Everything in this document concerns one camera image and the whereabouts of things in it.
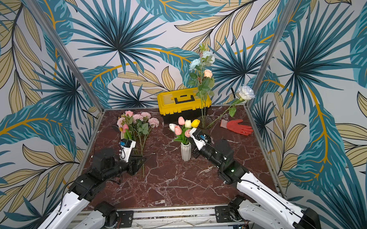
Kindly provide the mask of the large pink rose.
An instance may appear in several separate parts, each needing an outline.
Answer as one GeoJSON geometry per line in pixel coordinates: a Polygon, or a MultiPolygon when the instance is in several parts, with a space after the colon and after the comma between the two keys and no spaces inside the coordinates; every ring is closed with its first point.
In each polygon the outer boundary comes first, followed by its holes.
{"type": "Polygon", "coordinates": [[[122,117],[122,133],[125,139],[136,141],[138,132],[136,127],[136,122],[134,119],[134,113],[131,111],[126,111],[122,117]]]}

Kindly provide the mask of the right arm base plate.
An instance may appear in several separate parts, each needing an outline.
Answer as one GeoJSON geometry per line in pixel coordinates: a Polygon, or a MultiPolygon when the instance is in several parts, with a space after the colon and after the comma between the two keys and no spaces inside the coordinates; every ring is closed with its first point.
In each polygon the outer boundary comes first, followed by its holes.
{"type": "Polygon", "coordinates": [[[230,206],[215,206],[215,216],[217,223],[236,222],[235,210],[230,206]]]}

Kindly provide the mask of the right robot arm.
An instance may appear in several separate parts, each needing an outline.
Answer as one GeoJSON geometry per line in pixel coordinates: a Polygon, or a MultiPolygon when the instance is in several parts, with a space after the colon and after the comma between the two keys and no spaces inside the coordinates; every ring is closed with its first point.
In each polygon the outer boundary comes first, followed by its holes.
{"type": "Polygon", "coordinates": [[[245,195],[228,204],[232,219],[252,221],[264,229],[322,229],[317,212],[282,198],[236,161],[227,140],[222,139],[215,146],[205,140],[189,141],[195,158],[207,159],[218,168],[218,176],[225,184],[245,195]]]}

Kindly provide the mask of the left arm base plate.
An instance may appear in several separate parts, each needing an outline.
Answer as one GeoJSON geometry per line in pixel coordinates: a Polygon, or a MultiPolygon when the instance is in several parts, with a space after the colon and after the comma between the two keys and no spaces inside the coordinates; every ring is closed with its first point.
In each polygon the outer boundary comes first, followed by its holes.
{"type": "Polygon", "coordinates": [[[117,224],[116,229],[118,228],[130,228],[133,223],[133,215],[134,211],[128,210],[118,210],[117,211],[117,224]]]}

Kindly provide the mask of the white rose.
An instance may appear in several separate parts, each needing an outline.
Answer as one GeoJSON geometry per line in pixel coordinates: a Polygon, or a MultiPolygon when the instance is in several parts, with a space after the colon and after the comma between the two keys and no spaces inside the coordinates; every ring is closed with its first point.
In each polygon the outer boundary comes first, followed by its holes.
{"type": "Polygon", "coordinates": [[[221,120],[222,117],[226,114],[229,114],[231,117],[233,117],[236,114],[236,107],[239,104],[246,103],[247,101],[250,101],[255,98],[254,90],[249,85],[243,85],[239,87],[237,90],[238,98],[235,99],[230,106],[214,121],[212,121],[207,127],[212,127],[215,122],[218,120],[221,120]]]}

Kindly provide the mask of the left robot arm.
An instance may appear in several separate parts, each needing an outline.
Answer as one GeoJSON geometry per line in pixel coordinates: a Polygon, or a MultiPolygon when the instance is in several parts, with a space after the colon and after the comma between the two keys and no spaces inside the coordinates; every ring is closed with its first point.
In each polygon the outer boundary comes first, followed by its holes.
{"type": "MultiPolygon", "coordinates": [[[[59,205],[37,229],[66,229],[74,218],[95,199],[106,183],[123,173],[135,175],[146,158],[133,156],[132,147],[123,147],[120,152],[112,148],[93,155],[92,164],[80,175],[62,197],[59,205]]],[[[109,203],[96,207],[88,218],[73,229],[100,229],[104,225],[113,227],[117,223],[117,211],[109,203]]]]}

